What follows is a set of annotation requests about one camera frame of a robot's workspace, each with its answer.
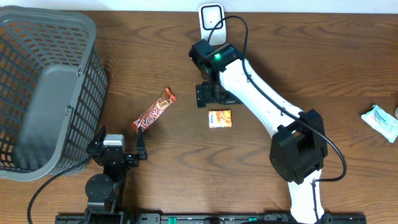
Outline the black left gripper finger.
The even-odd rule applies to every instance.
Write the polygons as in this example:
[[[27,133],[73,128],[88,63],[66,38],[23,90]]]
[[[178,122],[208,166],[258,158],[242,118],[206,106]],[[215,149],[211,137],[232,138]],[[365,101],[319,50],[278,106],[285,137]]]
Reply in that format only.
[[[147,160],[147,151],[144,143],[142,127],[140,126],[136,139],[136,150],[140,160]]]
[[[95,146],[103,143],[106,137],[106,126],[102,126],[98,134],[95,136]]]

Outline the orange white small packet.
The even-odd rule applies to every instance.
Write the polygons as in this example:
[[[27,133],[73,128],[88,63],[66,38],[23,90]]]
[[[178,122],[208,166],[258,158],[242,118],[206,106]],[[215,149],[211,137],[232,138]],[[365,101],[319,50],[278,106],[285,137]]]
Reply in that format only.
[[[208,112],[209,128],[231,128],[231,110],[216,110]]]

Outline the red brown candy bar wrapper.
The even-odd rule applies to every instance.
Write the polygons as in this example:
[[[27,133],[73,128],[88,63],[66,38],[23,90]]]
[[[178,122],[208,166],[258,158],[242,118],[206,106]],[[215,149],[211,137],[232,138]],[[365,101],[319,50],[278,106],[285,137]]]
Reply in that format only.
[[[133,130],[138,133],[139,128],[141,128],[142,132],[144,132],[176,100],[177,97],[167,87],[152,106],[132,122]]]

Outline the light green wet wipes pack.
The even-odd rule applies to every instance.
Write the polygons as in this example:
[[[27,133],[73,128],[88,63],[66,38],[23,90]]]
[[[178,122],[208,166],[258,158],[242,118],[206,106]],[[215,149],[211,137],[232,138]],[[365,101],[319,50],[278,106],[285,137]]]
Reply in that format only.
[[[394,143],[396,140],[397,119],[385,112],[378,105],[373,105],[371,111],[362,114],[361,119],[382,134],[390,143]]]

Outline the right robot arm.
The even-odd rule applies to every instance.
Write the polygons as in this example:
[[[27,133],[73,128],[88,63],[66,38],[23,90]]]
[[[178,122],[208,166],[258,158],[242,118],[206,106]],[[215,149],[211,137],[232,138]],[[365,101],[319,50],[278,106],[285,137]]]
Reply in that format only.
[[[315,223],[324,209],[313,180],[320,178],[328,154],[322,117],[283,99],[232,44],[214,49],[202,39],[188,55],[205,78],[196,87],[197,106],[244,104],[272,138],[269,158],[288,183],[291,215],[299,223]]]

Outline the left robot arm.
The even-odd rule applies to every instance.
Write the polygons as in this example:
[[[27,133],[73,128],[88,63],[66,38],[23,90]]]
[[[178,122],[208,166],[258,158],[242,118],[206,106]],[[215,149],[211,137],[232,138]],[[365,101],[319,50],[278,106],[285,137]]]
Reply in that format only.
[[[122,211],[119,203],[123,199],[128,170],[147,159],[142,128],[137,132],[135,154],[125,153],[122,134],[106,134],[105,127],[90,141],[86,151],[103,167],[103,172],[92,176],[86,183],[85,223],[135,223],[134,216]]]

